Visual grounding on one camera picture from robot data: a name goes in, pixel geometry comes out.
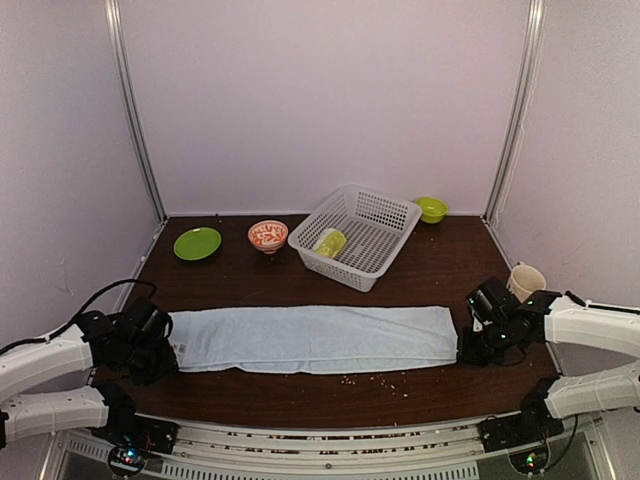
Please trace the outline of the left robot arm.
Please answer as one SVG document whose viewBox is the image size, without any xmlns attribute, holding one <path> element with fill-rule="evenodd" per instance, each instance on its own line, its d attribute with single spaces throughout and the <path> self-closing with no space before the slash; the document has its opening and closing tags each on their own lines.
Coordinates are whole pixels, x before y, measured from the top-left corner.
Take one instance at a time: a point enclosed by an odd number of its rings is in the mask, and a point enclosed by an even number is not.
<svg viewBox="0 0 640 480">
<path fill-rule="evenodd" d="M 169 342 L 171 316 L 150 297 L 121 312 L 104 314 L 87 304 L 65 324 L 40 337 L 1 349 L 1 443 L 85 428 L 114 446 L 168 454 L 178 426 L 137 412 L 114 382 L 75 390 L 32 393 L 32 388 L 76 372 L 106 368 L 149 386 L 177 372 Z"/>
</svg>

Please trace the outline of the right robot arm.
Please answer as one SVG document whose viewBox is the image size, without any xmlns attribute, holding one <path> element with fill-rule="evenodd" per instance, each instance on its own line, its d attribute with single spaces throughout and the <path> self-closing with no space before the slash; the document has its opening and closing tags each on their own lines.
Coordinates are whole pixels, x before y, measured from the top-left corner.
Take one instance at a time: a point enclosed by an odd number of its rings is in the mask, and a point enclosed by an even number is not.
<svg viewBox="0 0 640 480">
<path fill-rule="evenodd" d="M 481 283 L 466 297 L 472 318 L 459 347 L 462 362 L 502 366 L 512 348 L 520 353 L 534 343 L 576 344 L 639 356 L 639 311 L 597 304 L 570 291 L 537 290 L 519 300 L 497 278 Z M 485 420 L 489 440 L 508 436 L 530 442 L 562 430 L 563 419 L 595 411 L 639 405 L 639 363 L 581 377 L 557 375 L 538 381 L 523 398 L 519 413 Z"/>
</svg>

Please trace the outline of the light blue towel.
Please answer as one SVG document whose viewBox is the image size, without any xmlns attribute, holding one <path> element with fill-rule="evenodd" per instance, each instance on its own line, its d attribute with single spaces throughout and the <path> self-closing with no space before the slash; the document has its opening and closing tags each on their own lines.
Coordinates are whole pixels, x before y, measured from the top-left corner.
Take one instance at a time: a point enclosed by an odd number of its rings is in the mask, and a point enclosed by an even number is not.
<svg viewBox="0 0 640 480">
<path fill-rule="evenodd" d="M 455 363 L 446 307 L 234 307 L 174 312 L 183 372 L 380 373 Z"/>
</svg>

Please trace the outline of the green crocodile pattern towel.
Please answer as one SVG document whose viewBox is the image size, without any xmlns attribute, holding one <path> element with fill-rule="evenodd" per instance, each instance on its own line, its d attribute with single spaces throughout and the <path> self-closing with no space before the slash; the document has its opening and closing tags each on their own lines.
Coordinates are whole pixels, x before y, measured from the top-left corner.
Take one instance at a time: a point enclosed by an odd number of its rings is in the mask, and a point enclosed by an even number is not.
<svg viewBox="0 0 640 480">
<path fill-rule="evenodd" d="M 347 238 L 340 230 L 327 228 L 320 234 L 311 250 L 320 256 L 335 259 L 346 243 Z"/>
</svg>

